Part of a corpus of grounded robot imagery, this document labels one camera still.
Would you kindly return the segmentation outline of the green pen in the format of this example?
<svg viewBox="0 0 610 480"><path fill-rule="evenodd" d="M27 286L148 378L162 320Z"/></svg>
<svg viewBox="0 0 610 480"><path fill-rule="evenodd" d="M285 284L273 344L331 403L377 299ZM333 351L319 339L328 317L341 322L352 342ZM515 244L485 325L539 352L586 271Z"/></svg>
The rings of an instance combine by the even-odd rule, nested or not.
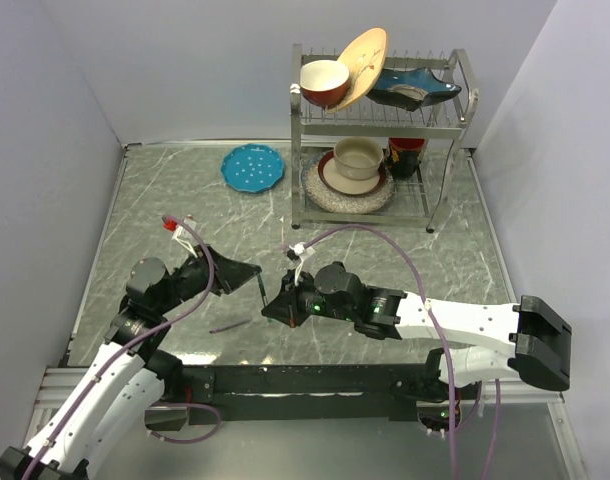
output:
<svg viewBox="0 0 610 480"><path fill-rule="evenodd" d="M260 273L257 276L257 283L258 283L259 293L260 293L261 301L262 301L261 314L267 320L268 323L272 323L273 320L263 313L264 308L268 305L268 297L267 297L267 293L266 293L266 289L265 289L265 284L264 284L262 273Z"/></svg>

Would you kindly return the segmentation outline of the purple pen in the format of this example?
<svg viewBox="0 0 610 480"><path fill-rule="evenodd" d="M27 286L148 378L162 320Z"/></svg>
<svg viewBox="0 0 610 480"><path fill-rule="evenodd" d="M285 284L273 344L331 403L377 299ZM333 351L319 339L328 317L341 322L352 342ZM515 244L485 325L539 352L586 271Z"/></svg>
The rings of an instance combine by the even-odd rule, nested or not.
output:
<svg viewBox="0 0 610 480"><path fill-rule="evenodd" d="M210 334L223 333L225 331L228 331L228 330L231 330L231 329L238 328L238 327L241 327L243 325L246 325L246 324L250 323L251 321L252 321L251 318L244 319L244 320L238 320L236 322L231 322L231 323L228 323L226 325L221 325L221 326L218 326L216 328L213 328L213 329L209 330L209 333Z"/></svg>

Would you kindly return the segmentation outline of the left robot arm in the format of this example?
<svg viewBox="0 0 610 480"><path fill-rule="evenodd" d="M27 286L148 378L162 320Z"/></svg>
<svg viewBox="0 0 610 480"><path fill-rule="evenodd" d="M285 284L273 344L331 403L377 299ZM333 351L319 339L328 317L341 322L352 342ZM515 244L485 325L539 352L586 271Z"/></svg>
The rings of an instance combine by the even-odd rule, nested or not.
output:
<svg viewBox="0 0 610 480"><path fill-rule="evenodd" d="M192 298L228 295L262 272L214 249L168 270L145 258L131 270L118 314L92 364L25 447L0 457L3 479L92 479L125 432L156 402L183 390L182 361L160 350L166 314Z"/></svg>

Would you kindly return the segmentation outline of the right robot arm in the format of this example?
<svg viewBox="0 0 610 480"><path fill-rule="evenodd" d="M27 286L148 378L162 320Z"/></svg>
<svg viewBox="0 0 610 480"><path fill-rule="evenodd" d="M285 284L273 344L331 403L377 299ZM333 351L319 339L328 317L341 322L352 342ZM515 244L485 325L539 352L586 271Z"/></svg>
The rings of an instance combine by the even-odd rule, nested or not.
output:
<svg viewBox="0 0 610 480"><path fill-rule="evenodd" d="M289 270L261 313L290 328L319 316L350 322L375 340L437 340L450 349L427 359L422 384L434 398L495 379L518 378L552 392L571 384L572 328L537 296L497 305L422 299L367 285L334 262L314 275Z"/></svg>

